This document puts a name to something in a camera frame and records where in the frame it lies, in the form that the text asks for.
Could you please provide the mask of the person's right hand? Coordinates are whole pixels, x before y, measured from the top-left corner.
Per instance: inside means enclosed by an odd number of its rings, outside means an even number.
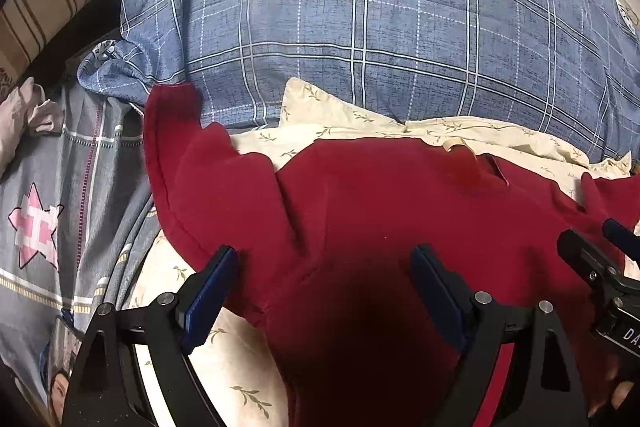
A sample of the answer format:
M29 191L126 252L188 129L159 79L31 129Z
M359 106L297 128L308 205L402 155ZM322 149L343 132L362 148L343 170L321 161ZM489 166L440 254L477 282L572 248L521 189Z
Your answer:
M618 410L634 387L639 386L638 368L639 362L630 355L605 355L599 363L602 384L588 400L588 417L592 418L609 405Z

